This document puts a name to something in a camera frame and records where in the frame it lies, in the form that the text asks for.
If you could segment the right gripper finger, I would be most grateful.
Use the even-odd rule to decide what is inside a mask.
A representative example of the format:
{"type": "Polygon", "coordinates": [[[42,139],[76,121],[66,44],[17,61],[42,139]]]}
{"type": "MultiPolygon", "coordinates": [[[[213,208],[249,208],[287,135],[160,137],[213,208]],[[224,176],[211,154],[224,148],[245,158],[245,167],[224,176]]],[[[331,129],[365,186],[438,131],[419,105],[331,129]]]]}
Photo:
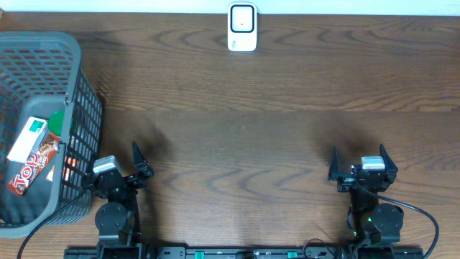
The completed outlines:
{"type": "Polygon", "coordinates": [[[394,164],[394,162],[392,161],[390,156],[388,155],[388,153],[387,153],[387,151],[385,149],[385,146],[383,144],[381,144],[379,146],[379,151],[380,151],[380,155],[383,158],[383,161],[385,163],[385,172],[387,174],[387,181],[388,182],[394,182],[396,177],[397,177],[398,168],[394,164]]]}
{"type": "Polygon", "coordinates": [[[336,147],[333,147],[332,161],[328,170],[328,180],[336,181],[340,175],[339,155],[336,147]]]}

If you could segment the small orange snack box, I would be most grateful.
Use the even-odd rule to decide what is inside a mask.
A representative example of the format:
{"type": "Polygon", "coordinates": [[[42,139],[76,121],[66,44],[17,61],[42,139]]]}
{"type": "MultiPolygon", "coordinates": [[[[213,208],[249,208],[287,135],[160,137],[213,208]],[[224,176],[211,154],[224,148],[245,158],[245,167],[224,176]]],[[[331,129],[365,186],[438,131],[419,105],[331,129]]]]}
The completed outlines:
{"type": "MultiPolygon", "coordinates": [[[[65,165],[63,167],[62,177],[65,181],[68,181],[74,174],[73,168],[77,168],[79,166],[80,161],[77,158],[65,158],[65,165]]],[[[46,180],[49,182],[53,181],[55,166],[51,167],[50,171],[46,176],[46,180]]]]}

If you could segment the green lid jar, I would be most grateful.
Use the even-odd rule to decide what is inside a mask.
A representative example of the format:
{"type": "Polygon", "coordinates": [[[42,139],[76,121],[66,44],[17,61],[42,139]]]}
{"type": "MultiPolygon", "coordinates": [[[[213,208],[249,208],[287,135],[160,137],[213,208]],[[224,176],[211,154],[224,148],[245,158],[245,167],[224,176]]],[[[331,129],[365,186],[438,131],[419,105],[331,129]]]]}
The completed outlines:
{"type": "MultiPolygon", "coordinates": [[[[65,110],[59,110],[52,114],[48,120],[48,129],[51,131],[54,135],[58,137],[62,137],[63,134],[63,126],[65,124],[65,110]]],[[[77,122],[73,119],[73,116],[70,116],[70,130],[71,131],[76,131],[78,129],[77,122]]]]}

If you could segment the red Top chocolate bar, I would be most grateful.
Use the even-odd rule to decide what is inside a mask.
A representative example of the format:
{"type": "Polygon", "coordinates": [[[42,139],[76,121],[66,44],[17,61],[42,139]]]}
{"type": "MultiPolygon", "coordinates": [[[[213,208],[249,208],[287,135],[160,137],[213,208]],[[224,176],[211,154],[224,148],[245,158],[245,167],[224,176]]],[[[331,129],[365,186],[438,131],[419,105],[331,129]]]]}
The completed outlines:
{"type": "Polygon", "coordinates": [[[42,140],[38,149],[30,153],[26,163],[22,166],[18,174],[13,177],[7,188],[15,195],[22,197],[33,181],[50,163],[58,151],[60,137],[53,132],[48,132],[42,140]]]}

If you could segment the white green carton box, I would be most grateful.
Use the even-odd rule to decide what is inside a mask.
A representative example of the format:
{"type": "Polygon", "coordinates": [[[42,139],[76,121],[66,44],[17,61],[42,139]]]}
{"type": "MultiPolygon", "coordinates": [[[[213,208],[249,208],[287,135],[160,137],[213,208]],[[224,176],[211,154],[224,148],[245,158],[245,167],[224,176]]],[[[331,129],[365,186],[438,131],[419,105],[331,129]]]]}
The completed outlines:
{"type": "Polygon", "coordinates": [[[13,144],[7,159],[12,162],[26,163],[29,154],[47,131],[47,120],[30,117],[13,144]]]}

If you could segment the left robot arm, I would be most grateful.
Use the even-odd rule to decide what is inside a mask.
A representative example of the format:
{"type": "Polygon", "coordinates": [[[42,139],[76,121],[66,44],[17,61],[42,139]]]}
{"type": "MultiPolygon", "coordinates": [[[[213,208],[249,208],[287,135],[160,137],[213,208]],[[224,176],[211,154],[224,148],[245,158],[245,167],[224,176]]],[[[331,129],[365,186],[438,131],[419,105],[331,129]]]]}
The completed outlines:
{"type": "Polygon", "coordinates": [[[118,160],[113,156],[95,160],[85,175],[83,184],[94,196],[105,199],[95,215],[99,231],[95,258],[150,258],[155,251],[140,240],[142,228],[137,202],[138,190],[147,186],[154,171],[132,143],[136,173],[123,176],[118,160]]]}

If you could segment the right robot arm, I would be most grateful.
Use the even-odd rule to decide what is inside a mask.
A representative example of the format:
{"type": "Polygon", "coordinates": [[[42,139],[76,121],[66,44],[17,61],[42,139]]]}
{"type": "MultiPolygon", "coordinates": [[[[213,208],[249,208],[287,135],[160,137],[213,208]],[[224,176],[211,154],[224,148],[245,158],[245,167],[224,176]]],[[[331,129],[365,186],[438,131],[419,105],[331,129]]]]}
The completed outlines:
{"type": "Polygon", "coordinates": [[[355,231],[357,242],[344,251],[349,258],[394,258],[393,245],[400,241],[404,212],[379,202],[377,195],[393,184],[397,172],[383,145],[378,156],[364,156],[349,171],[340,169],[338,150],[333,149],[328,180],[337,183],[337,191],[351,196],[347,224],[355,231]]]}

